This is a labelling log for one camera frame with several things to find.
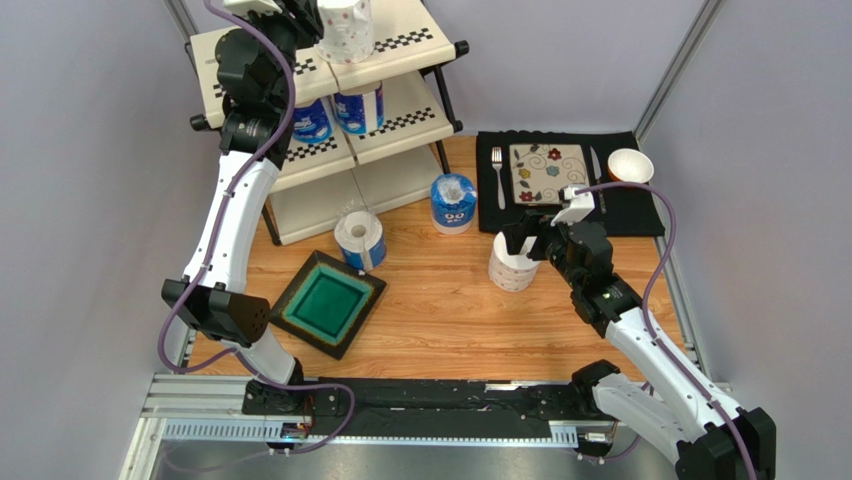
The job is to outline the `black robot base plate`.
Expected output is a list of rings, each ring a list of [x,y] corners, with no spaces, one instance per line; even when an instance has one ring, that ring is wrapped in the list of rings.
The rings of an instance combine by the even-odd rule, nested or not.
[[[286,392],[252,380],[241,411],[311,420],[317,435],[340,428],[345,436],[398,438],[544,439],[553,422],[606,429],[615,422],[571,383],[321,378],[308,387]]]

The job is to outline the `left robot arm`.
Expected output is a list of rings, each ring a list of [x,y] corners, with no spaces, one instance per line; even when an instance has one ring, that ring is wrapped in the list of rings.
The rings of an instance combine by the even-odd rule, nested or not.
[[[275,338],[270,305],[246,294],[252,242],[293,131],[296,53],[314,46],[323,28],[313,1],[226,1],[214,15],[234,24],[215,46],[224,120],[218,127],[218,183],[199,243],[177,280],[164,281],[170,311],[157,354],[175,373],[204,369],[233,354],[260,382],[292,397],[307,391],[301,363]],[[197,365],[175,364],[165,349],[174,320],[221,343]]]

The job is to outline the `white red-floral paper roll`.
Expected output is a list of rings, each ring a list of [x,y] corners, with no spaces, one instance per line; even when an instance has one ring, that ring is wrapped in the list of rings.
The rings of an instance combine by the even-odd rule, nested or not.
[[[488,265],[488,275],[499,288],[508,292],[525,290],[533,282],[540,261],[531,260],[528,254],[537,238],[528,237],[517,255],[507,251],[507,242],[503,233],[498,233],[493,241]]]

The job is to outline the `plastic-wrapped roll blue label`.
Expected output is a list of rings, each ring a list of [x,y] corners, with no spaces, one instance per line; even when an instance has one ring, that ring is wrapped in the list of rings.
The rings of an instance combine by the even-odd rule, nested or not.
[[[370,272],[384,262],[387,255],[384,227],[365,205],[347,203],[339,212],[333,233],[349,266]]]

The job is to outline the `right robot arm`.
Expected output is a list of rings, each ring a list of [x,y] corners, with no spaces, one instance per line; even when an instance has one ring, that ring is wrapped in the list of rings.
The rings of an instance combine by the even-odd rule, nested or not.
[[[673,343],[642,297],[614,270],[603,226],[567,225],[527,212],[501,230],[510,255],[547,261],[571,288],[577,315],[621,351],[654,389],[632,384],[612,363],[576,371],[572,386],[588,410],[626,423],[664,454],[680,479],[773,479],[777,426],[745,409]]]

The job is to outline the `blue cartoon-face roll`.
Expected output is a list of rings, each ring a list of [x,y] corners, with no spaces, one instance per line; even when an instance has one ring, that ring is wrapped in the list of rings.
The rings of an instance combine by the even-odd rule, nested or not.
[[[431,219],[435,229],[447,235],[469,230],[478,200],[470,179],[457,173],[439,175],[430,188]]]

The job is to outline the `white floral paper roll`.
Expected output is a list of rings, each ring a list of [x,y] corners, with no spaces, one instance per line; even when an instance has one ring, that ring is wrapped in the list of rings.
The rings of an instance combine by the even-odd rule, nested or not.
[[[350,65],[374,51],[375,35],[370,0],[319,0],[323,36],[320,56],[331,64]]]

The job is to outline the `dark blue roll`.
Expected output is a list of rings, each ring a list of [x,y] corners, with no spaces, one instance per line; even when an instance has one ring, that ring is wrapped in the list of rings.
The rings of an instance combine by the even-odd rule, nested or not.
[[[322,143],[333,135],[334,125],[326,97],[305,102],[294,109],[292,138],[305,144]]]
[[[381,81],[335,93],[333,102],[338,125],[347,134],[364,136],[385,123]]]

